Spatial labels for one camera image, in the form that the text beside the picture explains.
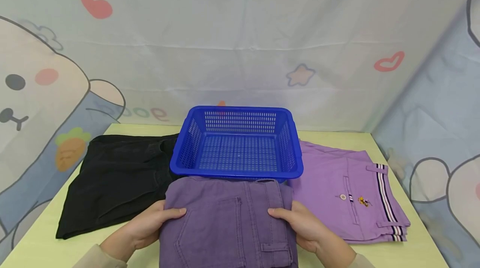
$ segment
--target black jeans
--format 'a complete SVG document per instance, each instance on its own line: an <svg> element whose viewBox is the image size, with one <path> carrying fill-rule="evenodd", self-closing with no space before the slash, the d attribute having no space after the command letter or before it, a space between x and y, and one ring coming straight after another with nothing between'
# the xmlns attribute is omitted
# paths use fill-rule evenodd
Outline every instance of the black jeans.
<svg viewBox="0 0 480 268"><path fill-rule="evenodd" d="M70 184L57 230L68 239L129 221L181 176L170 170L178 134L163 137L102 135L89 146Z"/></svg>

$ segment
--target table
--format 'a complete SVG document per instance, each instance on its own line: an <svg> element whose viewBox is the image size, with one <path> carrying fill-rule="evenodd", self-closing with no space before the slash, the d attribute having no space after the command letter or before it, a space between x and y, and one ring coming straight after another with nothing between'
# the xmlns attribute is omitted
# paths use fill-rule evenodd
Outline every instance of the table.
<svg viewBox="0 0 480 268"><path fill-rule="evenodd" d="M105 134L162 136L179 131L179 126L112 124ZM387 164L369 133L299 131L299 138L329 147L366 150L373 162ZM1 268L71 267L93 244L101 243L122 225L115 225L68 240L55 239L68 186L77 176L78 171L77 167L69 180L55 195L55 198L10 253ZM398 180L393 173L388 173L388 177L395 198L411 221L411 227L408 228L408 242L353 245L353 248L356 252L365 255L377 268L448 268ZM304 251L300 247L298 248L301 268L322 267L315 255ZM158 249L158 242L156 242L148 248L135 252L128 262L129 268L157 268Z"/></svg>

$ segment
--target red heart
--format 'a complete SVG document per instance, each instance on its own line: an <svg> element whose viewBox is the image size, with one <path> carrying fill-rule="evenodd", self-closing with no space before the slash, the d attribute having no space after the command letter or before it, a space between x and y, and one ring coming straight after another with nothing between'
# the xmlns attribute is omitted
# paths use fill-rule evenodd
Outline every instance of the red heart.
<svg viewBox="0 0 480 268"><path fill-rule="evenodd" d="M396 68L398 68L398 66L400 66L404 57L405 57L405 53L403 51L398 51L391 58L380 59L375 63L375 65L373 65L373 67L380 72L391 72L391 71L394 71ZM395 60L397 60L397 62L392 67L382 66L382 63L394 63Z"/></svg>
<svg viewBox="0 0 480 268"><path fill-rule="evenodd" d="M83 6L94 18L108 18L112 15L113 9L106 0L81 0Z"/></svg>

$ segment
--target human hand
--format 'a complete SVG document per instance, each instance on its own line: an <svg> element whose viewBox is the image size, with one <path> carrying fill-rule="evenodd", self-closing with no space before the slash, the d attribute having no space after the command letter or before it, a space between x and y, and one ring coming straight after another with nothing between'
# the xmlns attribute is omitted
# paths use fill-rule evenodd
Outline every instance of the human hand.
<svg viewBox="0 0 480 268"><path fill-rule="evenodd" d="M165 221L180 218L187 212L186 208L164 210L164 206L164 200L155 202L105 239L100 248L111 257L127 262L135 250L158 240Z"/></svg>
<svg viewBox="0 0 480 268"><path fill-rule="evenodd" d="M297 233L297 244L306 251L317 252L318 242L327 227L298 201L292 202L292 210L269 208L268 214L288 223Z"/></svg>
<svg viewBox="0 0 480 268"><path fill-rule="evenodd" d="M165 221L178 219L187 212L186 208L164 210L164 206L164 200L157 201L122 227L135 249L151 245L158 240L160 227Z"/></svg>
<svg viewBox="0 0 480 268"><path fill-rule="evenodd" d="M297 233L297 244L315 253L325 268L347 268L354 261L357 253L300 202L293 201L291 211L269 208L268 214L290 223Z"/></svg>

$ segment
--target clothing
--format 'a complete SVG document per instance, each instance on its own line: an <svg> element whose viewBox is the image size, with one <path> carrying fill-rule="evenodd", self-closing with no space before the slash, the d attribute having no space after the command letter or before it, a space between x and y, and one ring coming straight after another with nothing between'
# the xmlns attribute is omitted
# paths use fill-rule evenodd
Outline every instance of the clothing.
<svg viewBox="0 0 480 268"><path fill-rule="evenodd" d="M170 183L181 177L170 172L177 136L93 139L68 188L56 238L128 221L165 199Z"/></svg>
<svg viewBox="0 0 480 268"><path fill-rule="evenodd" d="M291 188L276 180L177 180L165 209L186 207L187 214L162 226L160 267L296 268L295 232L267 212L291 204Z"/></svg>
<svg viewBox="0 0 480 268"><path fill-rule="evenodd" d="M94 245L74 266L73 268L127 268L127 264L114 259L102 251L100 246ZM372 264L363 256L357 255L353 263L348 268L374 268Z"/></svg>
<svg viewBox="0 0 480 268"><path fill-rule="evenodd" d="M410 221L392 195L387 166L366 151L300 147L303 174L288 181L295 200L348 243L407 240Z"/></svg>

